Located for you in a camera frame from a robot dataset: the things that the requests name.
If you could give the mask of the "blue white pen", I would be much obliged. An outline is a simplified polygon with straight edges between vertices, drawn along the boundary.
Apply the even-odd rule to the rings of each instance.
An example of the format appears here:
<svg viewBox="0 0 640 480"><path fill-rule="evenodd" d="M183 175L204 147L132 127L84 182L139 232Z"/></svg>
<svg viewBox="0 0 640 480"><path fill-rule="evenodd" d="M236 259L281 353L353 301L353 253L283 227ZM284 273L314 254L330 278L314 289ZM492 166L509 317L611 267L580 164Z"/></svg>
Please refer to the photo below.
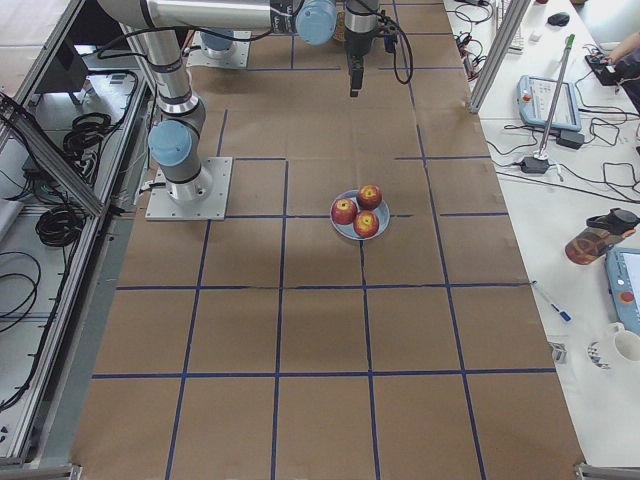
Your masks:
<svg viewBox="0 0 640 480"><path fill-rule="evenodd" d="M551 306L551 308L556 312L556 314L564 321L570 322L572 320L569 312L562 308L544 289L544 287L540 284L539 281L533 280L531 282L531 286L542 296L542 298Z"/></svg>

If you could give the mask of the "brown water bottle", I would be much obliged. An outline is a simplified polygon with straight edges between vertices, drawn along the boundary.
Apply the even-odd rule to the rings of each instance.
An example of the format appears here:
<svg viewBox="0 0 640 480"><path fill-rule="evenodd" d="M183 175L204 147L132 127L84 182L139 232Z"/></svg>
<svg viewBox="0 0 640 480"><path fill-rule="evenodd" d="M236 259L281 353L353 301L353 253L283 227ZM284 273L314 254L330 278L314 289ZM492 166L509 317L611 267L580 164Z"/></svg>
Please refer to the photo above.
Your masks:
<svg viewBox="0 0 640 480"><path fill-rule="evenodd" d="M589 265L633 235L638 224L636 214L621 208L612 208L605 215L590 217L586 220L586 227L566 244L565 255L575 264Z"/></svg>

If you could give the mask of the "blue teach pendant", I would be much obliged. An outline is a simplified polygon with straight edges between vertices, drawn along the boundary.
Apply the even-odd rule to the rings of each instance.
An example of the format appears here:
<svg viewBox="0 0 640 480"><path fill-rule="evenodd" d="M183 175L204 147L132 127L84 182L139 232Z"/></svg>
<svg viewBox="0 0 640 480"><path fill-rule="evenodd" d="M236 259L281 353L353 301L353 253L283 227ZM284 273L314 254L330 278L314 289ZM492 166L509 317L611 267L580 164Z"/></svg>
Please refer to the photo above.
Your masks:
<svg viewBox="0 0 640 480"><path fill-rule="evenodd" d="M639 334L639 250L613 247L606 254L605 269L619 321Z"/></svg>
<svg viewBox="0 0 640 480"><path fill-rule="evenodd" d="M517 84L519 114L525 125L545 127L549 118L557 81L523 75ZM575 85L563 82L559 91L552 128L579 132L582 129Z"/></svg>

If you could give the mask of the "red apple on plate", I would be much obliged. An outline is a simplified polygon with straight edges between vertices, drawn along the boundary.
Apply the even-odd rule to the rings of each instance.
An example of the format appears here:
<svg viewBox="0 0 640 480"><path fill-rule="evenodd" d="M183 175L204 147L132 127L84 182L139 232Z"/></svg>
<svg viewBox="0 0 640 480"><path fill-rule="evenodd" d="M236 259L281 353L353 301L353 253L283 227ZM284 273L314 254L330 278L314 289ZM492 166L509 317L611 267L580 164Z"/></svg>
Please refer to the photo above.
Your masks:
<svg viewBox="0 0 640 480"><path fill-rule="evenodd" d="M352 226L359 238L374 237L379 231L379 218L374 211L362 210L357 213Z"/></svg>
<svg viewBox="0 0 640 480"><path fill-rule="evenodd" d="M349 225L354 221L357 213L356 203L350 198L341 197L333 202L330 217L337 225Z"/></svg>

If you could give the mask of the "black computer mouse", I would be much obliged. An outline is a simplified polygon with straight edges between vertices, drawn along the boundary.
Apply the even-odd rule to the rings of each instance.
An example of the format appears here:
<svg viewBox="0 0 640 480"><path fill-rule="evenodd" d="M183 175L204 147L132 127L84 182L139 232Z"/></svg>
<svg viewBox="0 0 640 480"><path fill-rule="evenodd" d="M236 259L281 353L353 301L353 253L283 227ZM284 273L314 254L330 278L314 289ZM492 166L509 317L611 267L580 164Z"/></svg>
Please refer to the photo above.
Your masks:
<svg viewBox="0 0 640 480"><path fill-rule="evenodd" d="M570 21L570 14L567 12L558 12L547 18L547 24L553 27L567 26Z"/></svg>

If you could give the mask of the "aluminium frame post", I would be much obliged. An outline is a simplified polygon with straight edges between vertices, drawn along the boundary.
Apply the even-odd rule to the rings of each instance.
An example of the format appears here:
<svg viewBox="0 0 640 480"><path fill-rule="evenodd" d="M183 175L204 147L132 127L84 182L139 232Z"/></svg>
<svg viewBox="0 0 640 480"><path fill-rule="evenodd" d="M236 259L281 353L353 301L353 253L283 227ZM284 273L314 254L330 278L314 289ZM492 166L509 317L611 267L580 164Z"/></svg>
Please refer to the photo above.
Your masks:
<svg viewBox="0 0 640 480"><path fill-rule="evenodd" d="M470 113L479 113L481 106L497 77L508 48L520 27L527 9L529 8L529 4L530 2L525 0L510 2L506 13L503 15L503 21L489 49L487 59L477 79L477 83L471 93L469 101L467 102L467 109Z"/></svg>

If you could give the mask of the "yellow-red apple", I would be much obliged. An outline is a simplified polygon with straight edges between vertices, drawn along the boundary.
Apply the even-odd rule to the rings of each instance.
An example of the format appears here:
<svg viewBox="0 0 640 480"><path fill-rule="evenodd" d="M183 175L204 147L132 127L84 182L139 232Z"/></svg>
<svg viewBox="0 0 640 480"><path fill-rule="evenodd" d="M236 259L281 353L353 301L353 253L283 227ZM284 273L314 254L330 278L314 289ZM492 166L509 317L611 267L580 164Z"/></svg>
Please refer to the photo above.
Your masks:
<svg viewBox="0 0 640 480"><path fill-rule="evenodd" d="M383 200L382 190L378 185L367 184L358 189L356 202L362 210L375 210Z"/></svg>

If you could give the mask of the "silver rod tool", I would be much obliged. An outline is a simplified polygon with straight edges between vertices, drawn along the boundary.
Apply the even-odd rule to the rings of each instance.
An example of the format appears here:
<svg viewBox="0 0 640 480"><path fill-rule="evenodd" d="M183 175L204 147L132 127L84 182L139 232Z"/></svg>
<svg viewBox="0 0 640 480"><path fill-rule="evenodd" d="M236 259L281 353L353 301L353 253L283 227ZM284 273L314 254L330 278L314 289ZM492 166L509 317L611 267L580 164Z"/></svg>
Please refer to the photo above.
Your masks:
<svg viewBox="0 0 640 480"><path fill-rule="evenodd" d="M562 53L562 57L561 57L561 62L560 62L560 71L558 74L558 77L556 79L555 82L555 87L554 87L554 91L553 91L553 96L551 99L551 103L550 106L548 108L548 115L547 115L547 119L546 119L546 125L543 131L543 135L542 135L542 139L540 142L540 146L538 151L534 154L534 158L536 160L540 160L543 162L547 162L548 161L548 154L546 153L546 147L547 147L547 143L548 143L548 138L551 132L551 128L552 128L552 123L553 123L553 119L554 119L554 115L555 115L555 111L557 108L557 104L558 104L558 99L562 90L562 85L564 82L564 76L566 73L566 69L567 69L567 64L569 61L569 56L570 56L570 52L572 50L573 47L573 43L575 40L575 35L574 34L569 34L566 39L565 39L565 46L564 46L564 50Z"/></svg>

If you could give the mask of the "light blue plate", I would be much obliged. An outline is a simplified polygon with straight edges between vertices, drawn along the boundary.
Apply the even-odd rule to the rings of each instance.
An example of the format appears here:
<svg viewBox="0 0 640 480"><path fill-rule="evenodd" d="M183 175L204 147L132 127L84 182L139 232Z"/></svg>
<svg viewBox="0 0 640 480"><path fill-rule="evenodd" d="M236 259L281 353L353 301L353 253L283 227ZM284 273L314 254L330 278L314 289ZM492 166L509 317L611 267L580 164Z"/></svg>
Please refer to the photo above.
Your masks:
<svg viewBox="0 0 640 480"><path fill-rule="evenodd" d="M375 209L361 207L356 190L344 192L331 204L330 220L334 229L351 240L369 240L380 236L390 222L389 208L381 200Z"/></svg>

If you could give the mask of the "white mug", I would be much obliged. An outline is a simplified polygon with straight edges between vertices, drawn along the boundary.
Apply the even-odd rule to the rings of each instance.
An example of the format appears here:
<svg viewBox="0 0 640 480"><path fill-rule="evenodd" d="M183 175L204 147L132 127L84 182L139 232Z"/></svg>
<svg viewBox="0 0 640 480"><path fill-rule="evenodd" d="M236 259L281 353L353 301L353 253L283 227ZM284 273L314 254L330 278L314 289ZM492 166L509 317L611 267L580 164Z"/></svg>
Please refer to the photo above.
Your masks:
<svg viewBox="0 0 640 480"><path fill-rule="evenodd" d="M607 327L604 336L588 345L586 352L591 362L603 370L635 367L639 365L639 336L615 322Z"/></svg>

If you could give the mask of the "brown paper table cover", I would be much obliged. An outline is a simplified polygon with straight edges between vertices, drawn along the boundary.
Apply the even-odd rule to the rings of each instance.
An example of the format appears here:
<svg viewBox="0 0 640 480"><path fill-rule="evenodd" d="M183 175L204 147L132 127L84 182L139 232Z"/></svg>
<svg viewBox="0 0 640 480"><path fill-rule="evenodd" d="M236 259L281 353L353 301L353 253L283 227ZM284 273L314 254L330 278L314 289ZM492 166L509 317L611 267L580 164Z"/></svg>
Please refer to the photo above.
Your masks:
<svg viewBox="0 0 640 480"><path fill-rule="evenodd" d="M72 450L86 479L569 479L581 452L444 5L386 4L375 46L256 42L195 68L221 222L140 203ZM332 202L375 184L387 229Z"/></svg>

